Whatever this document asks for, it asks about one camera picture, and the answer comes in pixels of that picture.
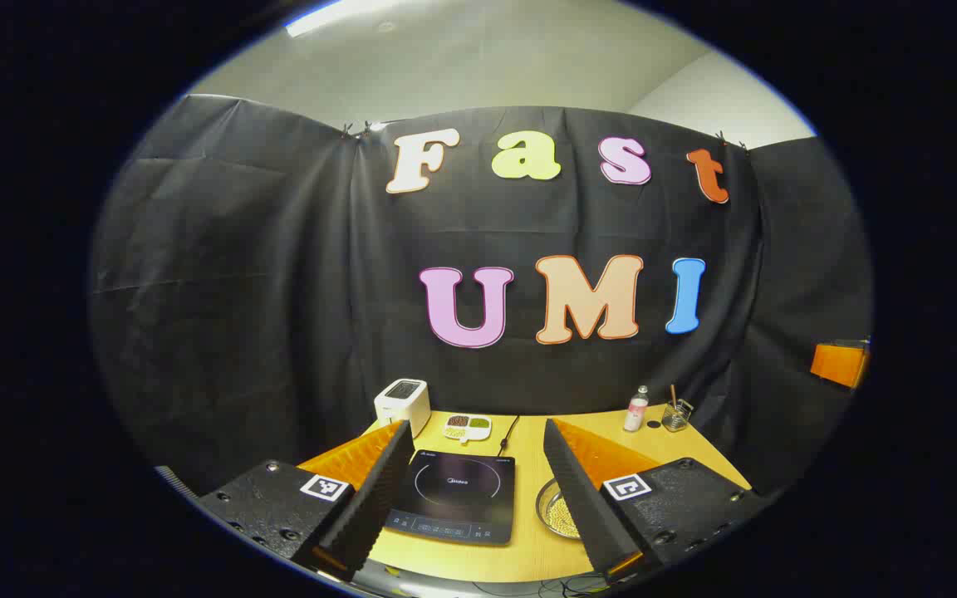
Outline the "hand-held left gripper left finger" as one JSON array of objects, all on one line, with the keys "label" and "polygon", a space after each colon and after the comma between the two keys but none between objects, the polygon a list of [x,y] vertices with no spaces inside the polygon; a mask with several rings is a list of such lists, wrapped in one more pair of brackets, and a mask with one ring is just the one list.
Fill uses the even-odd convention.
[{"label": "hand-held left gripper left finger", "polygon": [[303,464],[267,459],[198,503],[239,535],[343,582],[367,561],[415,453],[407,420]]}]

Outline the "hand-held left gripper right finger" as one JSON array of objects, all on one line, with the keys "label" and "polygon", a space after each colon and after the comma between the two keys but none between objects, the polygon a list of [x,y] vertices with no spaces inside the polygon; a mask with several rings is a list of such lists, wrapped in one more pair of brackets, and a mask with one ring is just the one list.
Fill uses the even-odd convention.
[{"label": "hand-held left gripper right finger", "polygon": [[593,571],[609,583],[691,559],[767,506],[698,458],[657,464],[559,418],[547,420],[543,450]]}]

